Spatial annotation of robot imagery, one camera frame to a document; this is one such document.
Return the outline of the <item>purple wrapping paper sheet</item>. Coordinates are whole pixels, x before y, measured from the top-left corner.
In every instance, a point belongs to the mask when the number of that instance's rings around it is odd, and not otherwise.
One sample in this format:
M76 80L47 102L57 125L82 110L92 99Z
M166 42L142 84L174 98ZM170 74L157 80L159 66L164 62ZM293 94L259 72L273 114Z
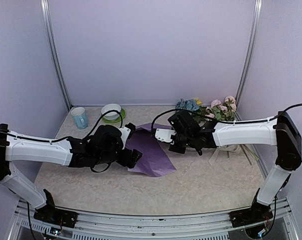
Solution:
M160 142L151 136L150 123L137 126L132 137L127 141L126 147L142 153L136 165L128 169L130 172L143 173L150 177L162 177L176 171Z

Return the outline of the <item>green plate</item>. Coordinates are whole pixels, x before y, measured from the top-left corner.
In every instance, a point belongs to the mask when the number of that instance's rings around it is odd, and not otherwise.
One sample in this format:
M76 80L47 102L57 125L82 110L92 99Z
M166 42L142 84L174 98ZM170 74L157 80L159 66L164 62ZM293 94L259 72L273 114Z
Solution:
M122 108L121 109L121 114L118 114L116 112L110 112L108 114L106 114L105 116L103 116L102 120L106 123L117 123L121 121L121 118L124 119L126 116L126 112L125 110Z

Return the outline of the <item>white ceramic bowl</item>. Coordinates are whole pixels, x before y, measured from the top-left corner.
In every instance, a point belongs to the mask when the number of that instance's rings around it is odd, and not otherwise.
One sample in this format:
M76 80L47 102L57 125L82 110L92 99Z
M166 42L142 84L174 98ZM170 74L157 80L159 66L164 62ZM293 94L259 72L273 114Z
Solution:
M105 116L106 114L110 113L110 112L116 112L118 114L121 113L121 106L118 105L118 104L115 104L115 103L111 103L111 104L108 104L108 105L105 105L102 107L101 109L101 114L103 116Z

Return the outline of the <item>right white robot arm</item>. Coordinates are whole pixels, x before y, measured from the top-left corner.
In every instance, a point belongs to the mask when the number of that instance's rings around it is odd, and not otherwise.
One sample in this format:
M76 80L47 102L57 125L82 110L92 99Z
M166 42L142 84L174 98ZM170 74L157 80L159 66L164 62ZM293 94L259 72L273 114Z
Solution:
M174 133L169 134L174 151L185 152L189 146L202 154L204 148L249 145L268 168L263 185L247 210L247 218L257 222L286 185L290 175L302 163L301 134L286 111L273 117L250 121L221 121L209 118L204 125L186 110L169 119Z

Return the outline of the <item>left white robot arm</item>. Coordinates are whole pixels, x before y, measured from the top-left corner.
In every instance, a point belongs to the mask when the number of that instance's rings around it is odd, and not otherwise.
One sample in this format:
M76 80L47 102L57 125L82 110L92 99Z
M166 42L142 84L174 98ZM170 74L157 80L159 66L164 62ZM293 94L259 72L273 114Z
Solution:
M95 133L84 138L66 136L60 139L32 137L8 130L0 124L0 184L26 200L39 215L49 222L61 217L53 197L46 189L37 187L14 165L14 161L54 163L69 168L90 168L118 163L133 168L142 153L126 148L126 142L135 131L131 123L116 128L101 125Z

